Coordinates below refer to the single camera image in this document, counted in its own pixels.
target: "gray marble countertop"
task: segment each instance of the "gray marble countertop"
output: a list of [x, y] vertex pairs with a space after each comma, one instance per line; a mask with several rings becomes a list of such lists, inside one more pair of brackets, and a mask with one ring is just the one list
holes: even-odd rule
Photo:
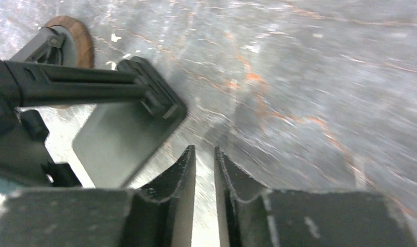
[[[147, 58], [187, 102], [134, 186], [196, 144], [194, 246], [219, 245], [214, 145], [271, 187], [380, 190], [417, 236], [417, 0], [5, 0], [0, 59], [57, 15], [89, 27], [96, 68]], [[93, 108], [40, 109], [87, 186], [71, 140]]]

